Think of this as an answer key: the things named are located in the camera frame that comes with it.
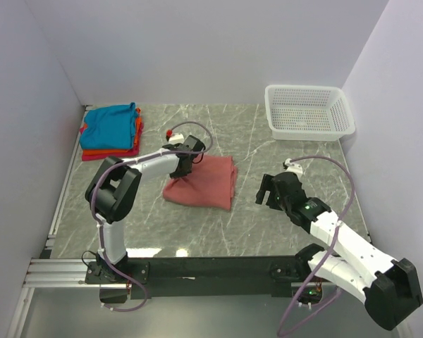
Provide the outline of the salmon pink t shirt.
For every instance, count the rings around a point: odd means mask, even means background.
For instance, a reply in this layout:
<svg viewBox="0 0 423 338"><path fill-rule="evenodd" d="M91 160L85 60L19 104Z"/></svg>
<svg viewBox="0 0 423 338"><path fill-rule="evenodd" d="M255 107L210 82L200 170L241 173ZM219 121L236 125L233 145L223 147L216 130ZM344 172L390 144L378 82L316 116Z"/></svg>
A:
<svg viewBox="0 0 423 338"><path fill-rule="evenodd" d="M165 200L190 207L231 210L238 168L231 156L208 156L185 177L171 179L164 187Z"/></svg>

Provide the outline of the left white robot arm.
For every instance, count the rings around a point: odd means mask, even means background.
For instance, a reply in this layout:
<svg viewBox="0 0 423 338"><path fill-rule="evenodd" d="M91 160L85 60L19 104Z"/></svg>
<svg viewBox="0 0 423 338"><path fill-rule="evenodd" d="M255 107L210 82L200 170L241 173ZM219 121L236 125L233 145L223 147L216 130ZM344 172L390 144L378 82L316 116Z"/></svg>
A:
<svg viewBox="0 0 423 338"><path fill-rule="evenodd" d="M198 156L207 151L198 138L189 135L177 144L166 144L159 150L122 160L106 158L85 192L99 233L99 256L105 263L102 275L110 282L122 281L127 266L123 219L131 212L141 184L160 177L185 177L192 172Z"/></svg>

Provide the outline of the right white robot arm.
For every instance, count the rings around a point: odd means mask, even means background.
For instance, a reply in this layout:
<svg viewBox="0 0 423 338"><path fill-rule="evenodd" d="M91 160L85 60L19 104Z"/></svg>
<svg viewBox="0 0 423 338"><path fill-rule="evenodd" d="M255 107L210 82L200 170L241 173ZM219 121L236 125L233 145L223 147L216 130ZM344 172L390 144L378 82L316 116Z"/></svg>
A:
<svg viewBox="0 0 423 338"><path fill-rule="evenodd" d="M308 197L295 173L265 174L256 204L283 211L290 221L333 251L310 244L295 255L293 273L301 280L315 276L334 283L364 304L371 319L392 330L423 304L416 267L378 250L317 197Z"/></svg>

